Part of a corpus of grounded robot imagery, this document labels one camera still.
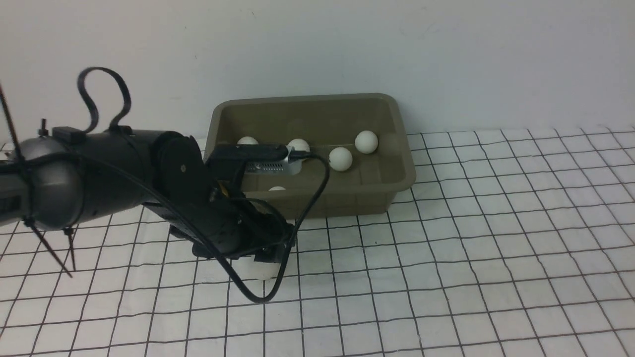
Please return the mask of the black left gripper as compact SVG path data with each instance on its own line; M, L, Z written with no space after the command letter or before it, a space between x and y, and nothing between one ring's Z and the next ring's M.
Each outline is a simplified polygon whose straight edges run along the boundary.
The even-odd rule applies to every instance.
M238 246L223 256L236 260L253 255L258 262L282 263L295 246L295 226L263 199L230 197L228 200L237 213Z

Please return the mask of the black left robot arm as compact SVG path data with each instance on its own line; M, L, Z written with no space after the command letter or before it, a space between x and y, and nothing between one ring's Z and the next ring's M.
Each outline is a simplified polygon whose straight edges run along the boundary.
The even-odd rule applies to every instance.
M27 178L12 152L1 162L1 224L27 218L43 231L65 229L136 206L169 222L197 257L254 255L282 260L292 225L272 206L261 212L241 191L247 165L284 161L281 144L217 145L204 159L197 142L173 131L58 135L23 141Z

